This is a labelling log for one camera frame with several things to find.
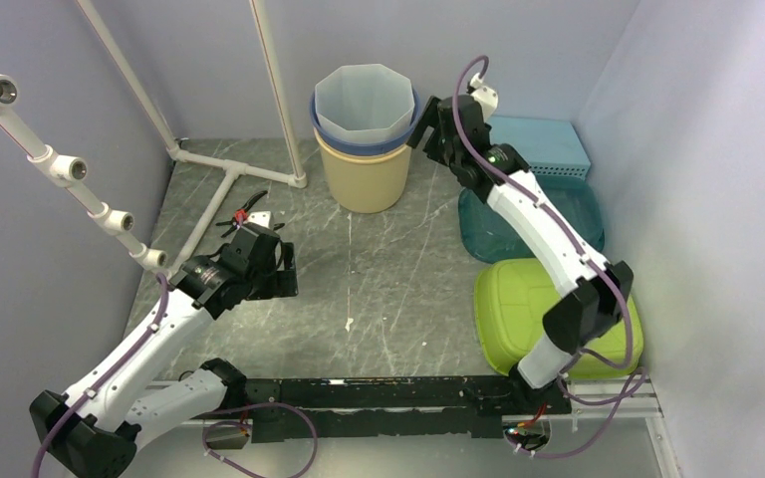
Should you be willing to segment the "translucent white bucket liner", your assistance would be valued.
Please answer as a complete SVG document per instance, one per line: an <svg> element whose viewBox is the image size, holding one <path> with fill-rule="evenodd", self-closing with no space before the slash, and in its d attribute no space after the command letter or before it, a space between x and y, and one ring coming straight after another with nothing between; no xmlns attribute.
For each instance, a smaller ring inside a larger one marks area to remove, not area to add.
<svg viewBox="0 0 765 478"><path fill-rule="evenodd" d="M391 141L411 123L411 80L383 64L341 66L314 89L315 116L330 137L359 145Z"/></svg>

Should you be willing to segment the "beige bucket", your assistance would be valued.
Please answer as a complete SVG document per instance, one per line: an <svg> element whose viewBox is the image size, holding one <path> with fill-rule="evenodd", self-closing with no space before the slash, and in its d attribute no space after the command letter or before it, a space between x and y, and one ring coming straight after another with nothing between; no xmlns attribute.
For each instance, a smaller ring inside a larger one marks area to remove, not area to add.
<svg viewBox="0 0 765 478"><path fill-rule="evenodd" d="M326 144L316 132L325 178L333 198L358 213L379 213L402 197L413 149L405 144L385 154L356 156Z"/></svg>

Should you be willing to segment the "teal transparent tub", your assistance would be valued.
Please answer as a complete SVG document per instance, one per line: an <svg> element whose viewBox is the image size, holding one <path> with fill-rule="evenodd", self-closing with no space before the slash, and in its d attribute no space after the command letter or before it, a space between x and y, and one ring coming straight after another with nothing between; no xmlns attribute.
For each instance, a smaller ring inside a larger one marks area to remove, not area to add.
<svg viewBox="0 0 765 478"><path fill-rule="evenodd" d="M575 177L539 175L537 179L569 224L597 251L603 251L606 232L593 189ZM464 189L459 195L458 218L463 247L481 262L493 264L535 256L514 229L470 190Z"/></svg>

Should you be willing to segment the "light blue perforated basket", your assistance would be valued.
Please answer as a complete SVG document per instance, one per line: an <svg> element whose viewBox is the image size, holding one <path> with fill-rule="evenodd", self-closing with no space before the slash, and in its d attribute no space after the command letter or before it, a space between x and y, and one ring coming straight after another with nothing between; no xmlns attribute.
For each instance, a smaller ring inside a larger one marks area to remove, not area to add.
<svg viewBox="0 0 765 478"><path fill-rule="evenodd" d="M492 141L513 146L535 174L587 178L591 162L570 122L493 116L488 123Z"/></svg>

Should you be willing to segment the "lime green tub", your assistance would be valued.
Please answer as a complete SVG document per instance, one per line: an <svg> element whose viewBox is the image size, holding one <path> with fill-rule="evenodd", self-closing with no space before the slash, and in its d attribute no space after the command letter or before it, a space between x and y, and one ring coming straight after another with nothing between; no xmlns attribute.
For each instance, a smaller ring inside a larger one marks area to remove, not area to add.
<svg viewBox="0 0 765 478"><path fill-rule="evenodd" d="M488 364L507 374L529 353L543 334L542 318L559 301L546 269L535 258L497 262L477 276L474 316L479 342ZM628 306L633 327L633 354L629 368L616 369L583 355L569 371L571 379L608 379L628 375L638 366L644 348L640 316L634 299ZM613 362L626 356L628 342L623 323L586 347Z"/></svg>

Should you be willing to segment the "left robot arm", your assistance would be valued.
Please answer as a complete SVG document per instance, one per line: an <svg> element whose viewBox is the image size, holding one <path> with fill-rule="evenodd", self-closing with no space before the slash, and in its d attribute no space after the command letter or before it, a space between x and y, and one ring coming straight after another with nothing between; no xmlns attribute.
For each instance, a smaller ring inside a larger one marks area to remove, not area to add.
<svg viewBox="0 0 765 478"><path fill-rule="evenodd" d="M153 439L202 413L238 415L248 403L246 376L213 358L161 391L144 391L201 330L244 301L298 294L295 248L257 222L229 242L185 260L171 278L157 274L160 297L141 323L64 392L42 391L29 411L40 439L30 476L46 455L76 477L119 477Z"/></svg>

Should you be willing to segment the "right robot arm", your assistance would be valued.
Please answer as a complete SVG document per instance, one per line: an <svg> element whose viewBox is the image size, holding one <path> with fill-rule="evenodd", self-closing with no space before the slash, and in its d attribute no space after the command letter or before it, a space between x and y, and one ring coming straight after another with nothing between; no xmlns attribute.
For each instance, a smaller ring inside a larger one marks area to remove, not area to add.
<svg viewBox="0 0 765 478"><path fill-rule="evenodd" d="M545 267L559 295L547 311L533 350L510 369L515 409L532 413L548 397L547 386L617 325L634 338L629 297L634 272L611 262L571 227L543 191L530 164L512 145L494 143L483 106L468 95L431 97L417 118L408 145L446 166L458 183L497 213Z"/></svg>

